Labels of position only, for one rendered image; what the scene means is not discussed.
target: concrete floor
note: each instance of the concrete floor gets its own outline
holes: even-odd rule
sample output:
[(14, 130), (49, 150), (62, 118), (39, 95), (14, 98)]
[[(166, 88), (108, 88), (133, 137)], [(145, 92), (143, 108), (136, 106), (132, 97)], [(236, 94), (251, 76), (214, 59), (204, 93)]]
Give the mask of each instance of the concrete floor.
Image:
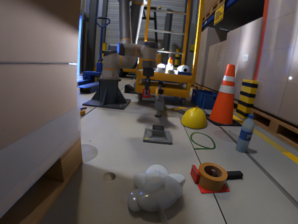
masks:
[[(124, 92), (122, 80), (119, 88)], [(93, 97), (79, 94), (80, 105)], [(252, 224), (298, 223), (298, 164), (263, 138), (254, 134), (248, 153), (235, 150), (241, 127), (217, 127), (208, 122), (205, 129), (193, 130), (181, 124), (182, 115), (172, 110), (179, 99), (165, 96), (163, 117), (154, 117), (154, 102), (138, 101), (137, 95), (124, 94), (131, 102), (125, 110), (88, 107), (81, 117), (82, 144), (94, 146), (98, 154), (83, 163), (41, 224), (63, 223), (161, 223), (156, 212), (132, 212), (127, 198), (136, 188), (133, 176), (152, 164), (165, 166), (170, 173), (181, 173), (183, 196), (165, 210), (169, 223)], [(195, 106), (188, 99), (185, 107)], [(162, 125), (170, 131), (172, 145), (144, 143), (145, 128)], [(298, 151), (256, 126), (256, 130), (298, 156)], [(190, 134), (204, 133), (215, 144), (214, 150), (195, 150)], [(208, 137), (194, 134), (195, 142), (212, 146)], [(228, 180), (230, 192), (201, 194), (190, 176), (191, 166), (212, 162), (227, 171), (240, 170), (243, 179)], [(115, 180), (101, 176), (113, 172)]]

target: orange traffic cone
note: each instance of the orange traffic cone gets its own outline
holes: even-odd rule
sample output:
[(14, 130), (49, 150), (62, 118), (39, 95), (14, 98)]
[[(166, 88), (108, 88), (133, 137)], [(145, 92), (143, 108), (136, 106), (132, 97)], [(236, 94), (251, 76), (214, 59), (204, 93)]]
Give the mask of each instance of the orange traffic cone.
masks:
[(210, 120), (223, 125), (233, 124), (235, 65), (228, 65), (214, 103)]

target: white reflective stripe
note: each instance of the white reflective stripe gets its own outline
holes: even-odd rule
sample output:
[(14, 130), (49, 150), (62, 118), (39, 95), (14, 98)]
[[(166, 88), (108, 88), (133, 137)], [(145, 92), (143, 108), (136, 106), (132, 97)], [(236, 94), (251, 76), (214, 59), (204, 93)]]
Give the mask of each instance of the white reflective stripe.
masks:
[(224, 76), (224, 81), (235, 82), (235, 77), (232, 76)]
[(219, 92), (234, 94), (235, 93), (235, 87), (234, 86), (228, 86), (228, 85), (221, 85), (220, 89), (219, 89)]

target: blue bottle label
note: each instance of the blue bottle label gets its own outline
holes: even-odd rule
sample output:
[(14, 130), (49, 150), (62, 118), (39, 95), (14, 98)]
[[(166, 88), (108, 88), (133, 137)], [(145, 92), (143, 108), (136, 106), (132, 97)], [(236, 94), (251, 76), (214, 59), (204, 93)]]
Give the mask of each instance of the blue bottle label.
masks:
[(250, 141), (252, 137), (252, 132), (246, 132), (245, 130), (241, 130), (239, 138), (245, 141)]

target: green wire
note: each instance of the green wire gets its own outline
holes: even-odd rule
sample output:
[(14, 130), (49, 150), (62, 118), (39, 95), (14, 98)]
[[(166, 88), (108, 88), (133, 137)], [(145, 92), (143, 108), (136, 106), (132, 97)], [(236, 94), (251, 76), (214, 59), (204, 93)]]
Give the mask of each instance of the green wire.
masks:
[(202, 147), (202, 148), (196, 148), (196, 149), (215, 149), (215, 148), (216, 148), (215, 142), (214, 142), (213, 139), (212, 139), (211, 137), (209, 137), (208, 135), (205, 135), (205, 136), (207, 136), (209, 139), (211, 139), (211, 141), (212, 141), (212, 143), (213, 143), (213, 148), (209, 148), (209, 147), (206, 147), (206, 146), (202, 146), (202, 145), (196, 143), (196, 142), (193, 140), (193, 135), (194, 135), (194, 134), (201, 134), (201, 135), (205, 135), (205, 134), (200, 133), (200, 132), (193, 132), (193, 133), (191, 134), (191, 136), (190, 136), (191, 141), (192, 141), (193, 143), (195, 143), (196, 145)]

